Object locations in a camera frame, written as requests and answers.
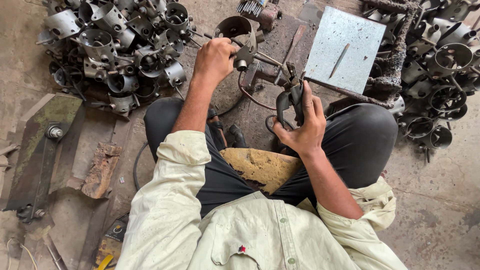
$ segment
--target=man's right hand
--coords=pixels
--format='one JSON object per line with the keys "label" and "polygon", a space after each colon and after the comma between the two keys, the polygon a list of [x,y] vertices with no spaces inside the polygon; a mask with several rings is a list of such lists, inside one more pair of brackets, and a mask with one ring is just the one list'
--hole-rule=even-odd
{"label": "man's right hand", "polygon": [[300,128],[287,131],[274,117],[273,130],[280,141],[298,153],[300,158],[308,159],[318,156],[322,150],[326,120],[319,97],[312,96],[312,89],[303,81],[304,123]]}
{"label": "man's right hand", "polygon": [[192,81],[199,80],[212,91],[233,71],[233,61],[238,47],[226,37],[214,38],[206,42],[197,52]]}

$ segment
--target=shirt pocket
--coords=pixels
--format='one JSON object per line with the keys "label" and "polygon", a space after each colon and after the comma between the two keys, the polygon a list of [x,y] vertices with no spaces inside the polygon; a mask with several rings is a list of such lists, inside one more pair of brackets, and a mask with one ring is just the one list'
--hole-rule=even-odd
{"label": "shirt pocket", "polygon": [[268,247],[268,237],[257,233],[258,228],[249,228],[243,222],[236,221],[233,224],[216,224],[212,261],[217,265],[225,265],[229,260],[239,259],[242,265],[233,265],[235,267],[232,269],[246,269],[250,261],[251,265],[256,264],[258,269],[265,270],[265,260],[269,254],[262,249]]}

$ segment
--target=person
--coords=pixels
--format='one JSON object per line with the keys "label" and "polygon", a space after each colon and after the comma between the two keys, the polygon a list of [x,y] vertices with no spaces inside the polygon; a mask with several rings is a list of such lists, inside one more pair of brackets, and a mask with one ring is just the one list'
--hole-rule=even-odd
{"label": "person", "polygon": [[[304,125],[273,126],[304,167],[265,197],[222,159],[215,127],[205,124],[237,50],[228,38],[205,43],[185,101],[161,98],[148,108],[156,166],[133,198],[116,269],[406,269],[374,231],[395,216],[379,177],[396,139],[393,116],[358,104],[325,119],[304,82]],[[296,207],[305,198],[316,212]]]}

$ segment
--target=knee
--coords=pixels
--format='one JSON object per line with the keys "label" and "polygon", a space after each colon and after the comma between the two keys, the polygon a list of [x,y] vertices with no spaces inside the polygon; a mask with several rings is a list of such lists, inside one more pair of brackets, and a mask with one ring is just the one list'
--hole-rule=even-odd
{"label": "knee", "polygon": [[352,125],[383,131],[396,137],[398,125],[393,115],[387,109],[368,103],[354,106],[350,112],[351,117],[353,117]]}
{"label": "knee", "polygon": [[182,106],[183,100],[180,98],[159,98],[155,100],[147,108],[144,116],[145,125],[158,118],[167,120],[167,122],[169,118],[175,120],[180,114]]}

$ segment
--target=galvanized metal sheet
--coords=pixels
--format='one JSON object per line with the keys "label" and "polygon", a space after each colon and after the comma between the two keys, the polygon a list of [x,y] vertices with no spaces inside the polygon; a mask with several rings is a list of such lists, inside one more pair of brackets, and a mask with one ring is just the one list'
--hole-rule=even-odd
{"label": "galvanized metal sheet", "polygon": [[[326,6],[305,66],[305,78],[362,94],[384,31],[385,25]],[[350,47],[329,78],[347,43]]]}

